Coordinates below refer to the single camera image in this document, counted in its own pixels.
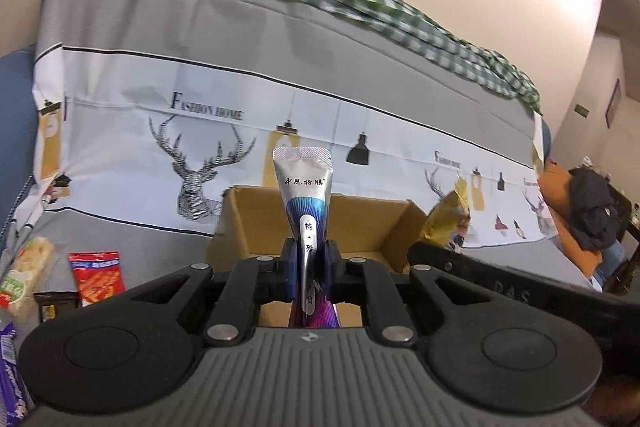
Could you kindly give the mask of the purple silver snack packet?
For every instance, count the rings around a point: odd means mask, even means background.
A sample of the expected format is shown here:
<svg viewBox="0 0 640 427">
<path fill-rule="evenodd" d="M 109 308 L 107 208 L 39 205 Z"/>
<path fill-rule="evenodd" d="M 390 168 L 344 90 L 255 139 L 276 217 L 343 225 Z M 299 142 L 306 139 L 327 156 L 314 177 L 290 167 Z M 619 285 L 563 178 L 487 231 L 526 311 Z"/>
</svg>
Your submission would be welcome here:
<svg viewBox="0 0 640 427">
<path fill-rule="evenodd" d="M 318 146 L 280 146 L 272 160 L 295 245 L 290 324 L 298 329 L 336 329 L 340 322 L 329 300 L 324 253 L 333 179 L 331 153 Z"/>
</svg>

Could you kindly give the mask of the yellow snack packet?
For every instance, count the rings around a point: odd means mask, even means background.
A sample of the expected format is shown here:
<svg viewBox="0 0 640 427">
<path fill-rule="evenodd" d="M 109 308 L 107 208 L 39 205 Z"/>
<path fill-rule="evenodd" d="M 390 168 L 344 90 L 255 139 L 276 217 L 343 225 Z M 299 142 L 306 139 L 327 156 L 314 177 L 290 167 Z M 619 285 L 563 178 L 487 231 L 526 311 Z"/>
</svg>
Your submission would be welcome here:
<svg viewBox="0 0 640 427">
<path fill-rule="evenodd" d="M 427 184 L 438 202 L 426 217 L 419 241 L 461 254 L 471 222 L 468 184 L 462 176 L 457 176 L 454 188 L 445 194 L 435 182 L 437 171 L 425 173 Z"/>
</svg>

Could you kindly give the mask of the brown cardboard box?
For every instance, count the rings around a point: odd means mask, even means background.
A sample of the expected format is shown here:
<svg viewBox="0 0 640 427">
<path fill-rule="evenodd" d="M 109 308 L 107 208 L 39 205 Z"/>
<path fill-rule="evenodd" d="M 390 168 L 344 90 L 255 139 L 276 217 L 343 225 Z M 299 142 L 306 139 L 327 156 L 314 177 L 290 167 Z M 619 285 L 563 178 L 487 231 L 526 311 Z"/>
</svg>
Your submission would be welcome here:
<svg viewBox="0 0 640 427">
<path fill-rule="evenodd" d="M 343 259 L 343 280 L 329 300 L 340 326 L 364 327 L 384 345 L 411 346 L 418 338 L 402 293 L 407 253 L 426 217 L 413 202 L 331 195 L 328 238 Z M 235 186 L 224 192 L 207 262 L 227 273 L 227 303 L 215 323 L 247 329 L 288 326 L 293 298 L 286 295 L 279 261 L 285 239 L 293 237 L 282 196 L 275 188 Z"/>
</svg>

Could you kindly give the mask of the black clothing pile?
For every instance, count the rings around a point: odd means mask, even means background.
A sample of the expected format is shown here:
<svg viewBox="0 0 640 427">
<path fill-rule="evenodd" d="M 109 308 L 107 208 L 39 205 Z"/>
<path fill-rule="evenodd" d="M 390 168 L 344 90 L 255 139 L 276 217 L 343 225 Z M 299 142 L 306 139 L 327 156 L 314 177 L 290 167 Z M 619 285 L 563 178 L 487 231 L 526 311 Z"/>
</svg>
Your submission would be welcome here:
<svg viewBox="0 0 640 427">
<path fill-rule="evenodd" d="M 570 231 L 585 251 L 610 247 L 620 231 L 620 216 L 610 184 L 590 168 L 570 170 Z"/>
</svg>

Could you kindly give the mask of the orange cushion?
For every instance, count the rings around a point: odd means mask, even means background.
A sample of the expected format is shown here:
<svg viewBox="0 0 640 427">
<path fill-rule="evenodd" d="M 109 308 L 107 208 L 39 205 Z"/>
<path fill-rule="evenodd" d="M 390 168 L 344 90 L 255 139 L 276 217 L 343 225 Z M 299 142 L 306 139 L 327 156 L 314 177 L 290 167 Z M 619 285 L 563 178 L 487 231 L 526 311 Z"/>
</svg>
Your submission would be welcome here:
<svg viewBox="0 0 640 427">
<path fill-rule="evenodd" d="M 559 232 L 563 254 L 587 279 L 590 279 L 602 261 L 602 254 L 601 251 L 587 251 L 580 247 L 570 231 L 568 220 L 570 220 L 571 179 L 572 175 L 567 170 L 553 162 L 547 162 L 538 179 L 538 185 Z"/>
</svg>

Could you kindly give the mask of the red snack packet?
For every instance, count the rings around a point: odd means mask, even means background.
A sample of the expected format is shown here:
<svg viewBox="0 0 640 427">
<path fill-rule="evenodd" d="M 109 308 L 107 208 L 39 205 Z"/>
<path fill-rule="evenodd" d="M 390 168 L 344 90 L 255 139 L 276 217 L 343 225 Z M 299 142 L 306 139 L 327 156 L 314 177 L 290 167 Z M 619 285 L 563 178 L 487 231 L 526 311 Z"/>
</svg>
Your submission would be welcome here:
<svg viewBox="0 0 640 427">
<path fill-rule="evenodd" d="M 84 307 L 125 291 L 118 251 L 71 253 L 68 261 Z"/>
</svg>

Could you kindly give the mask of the grey deer print sofa cover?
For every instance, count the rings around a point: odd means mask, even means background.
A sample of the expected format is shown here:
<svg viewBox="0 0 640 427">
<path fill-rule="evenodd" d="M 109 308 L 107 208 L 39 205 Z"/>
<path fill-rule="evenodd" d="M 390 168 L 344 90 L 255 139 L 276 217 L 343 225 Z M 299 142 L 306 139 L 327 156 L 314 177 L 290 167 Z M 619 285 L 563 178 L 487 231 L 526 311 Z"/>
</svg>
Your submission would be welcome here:
<svg viewBox="0 0 640 427">
<path fill-rule="evenodd" d="M 118 251 L 127 286 L 207 261 L 224 192 L 275 188 L 272 152 L 322 146 L 333 194 L 428 213 L 462 176 L 465 254 L 588 287 L 537 185 L 523 104 L 363 26 L 294 0 L 42 0 L 32 186 L 2 265 L 54 245 L 43 287 L 73 286 L 68 255 Z"/>
</svg>

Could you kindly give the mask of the dark brown chocolate bar packet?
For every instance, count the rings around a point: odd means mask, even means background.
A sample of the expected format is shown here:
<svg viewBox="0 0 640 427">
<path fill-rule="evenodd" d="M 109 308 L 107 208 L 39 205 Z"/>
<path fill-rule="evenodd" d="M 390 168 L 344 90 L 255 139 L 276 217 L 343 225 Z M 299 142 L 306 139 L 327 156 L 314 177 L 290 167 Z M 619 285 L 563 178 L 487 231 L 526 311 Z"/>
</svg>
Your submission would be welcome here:
<svg viewBox="0 0 640 427">
<path fill-rule="evenodd" d="M 34 294 L 38 319 L 44 323 L 80 307 L 78 291 L 40 291 Z"/>
</svg>

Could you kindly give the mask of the white peanut candy packet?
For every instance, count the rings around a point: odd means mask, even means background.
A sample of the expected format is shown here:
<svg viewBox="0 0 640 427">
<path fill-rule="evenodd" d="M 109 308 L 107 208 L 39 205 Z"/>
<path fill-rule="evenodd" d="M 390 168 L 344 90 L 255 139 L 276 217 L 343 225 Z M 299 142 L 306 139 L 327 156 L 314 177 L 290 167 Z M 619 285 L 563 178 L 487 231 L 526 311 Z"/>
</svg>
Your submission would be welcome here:
<svg viewBox="0 0 640 427">
<path fill-rule="evenodd" d="M 1 306 L 17 322 L 25 322 L 35 306 L 36 286 L 47 272 L 54 245 L 36 236 L 22 247 L 1 282 Z"/>
</svg>

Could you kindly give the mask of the blue sofa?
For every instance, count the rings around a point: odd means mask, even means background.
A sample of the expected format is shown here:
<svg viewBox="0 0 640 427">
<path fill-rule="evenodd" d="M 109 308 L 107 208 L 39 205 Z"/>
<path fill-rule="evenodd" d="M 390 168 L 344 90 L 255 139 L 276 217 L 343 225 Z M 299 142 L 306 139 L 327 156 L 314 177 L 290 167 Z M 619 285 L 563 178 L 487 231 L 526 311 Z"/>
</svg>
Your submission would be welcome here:
<svg viewBox="0 0 640 427">
<path fill-rule="evenodd" d="M 32 96 L 35 46 L 1 57 L 1 247 L 13 213 L 32 186 L 38 113 Z"/>
</svg>

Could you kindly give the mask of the purple white snack packet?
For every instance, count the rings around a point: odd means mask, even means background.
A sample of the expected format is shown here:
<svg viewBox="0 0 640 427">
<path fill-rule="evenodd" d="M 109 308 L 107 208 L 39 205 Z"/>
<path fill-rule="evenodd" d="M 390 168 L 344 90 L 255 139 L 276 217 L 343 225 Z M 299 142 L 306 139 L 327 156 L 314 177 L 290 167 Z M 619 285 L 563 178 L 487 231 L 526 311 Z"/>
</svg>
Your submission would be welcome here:
<svg viewBox="0 0 640 427">
<path fill-rule="evenodd" d="M 24 383 L 17 369 L 15 334 L 12 322 L 1 323 L 1 399 L 9 427 L 21 425 L 29 408 Z"/>
</svg>

